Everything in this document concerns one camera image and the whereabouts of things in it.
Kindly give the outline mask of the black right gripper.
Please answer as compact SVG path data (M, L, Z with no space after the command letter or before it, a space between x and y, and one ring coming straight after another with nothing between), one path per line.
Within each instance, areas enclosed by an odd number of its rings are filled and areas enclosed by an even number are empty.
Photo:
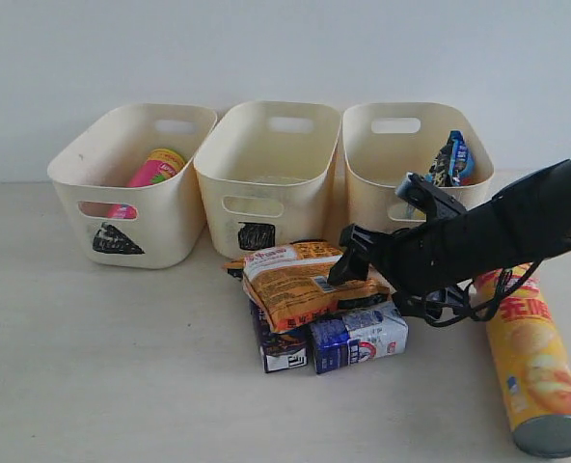
M350 224L340 233L343 248L327 282L341 286L365 281L369 265L393 286L400 314L448 327L468 316L469 297L457 285L473 277L459 258L450 257L443 244L444 221L393 233L369 231Z

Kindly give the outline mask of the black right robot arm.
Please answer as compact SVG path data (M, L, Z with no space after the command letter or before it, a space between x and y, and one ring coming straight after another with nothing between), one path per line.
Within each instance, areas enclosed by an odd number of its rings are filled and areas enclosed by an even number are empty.
M344 228L344 252L328 283L364 281L375 269L394 288L400 314L432 327L491 320L526 280L512 282L513 267L528 264L530 276L543 260L571 252L571 159L510 183L473 209L414 173L396 194L425 222L392 233Z

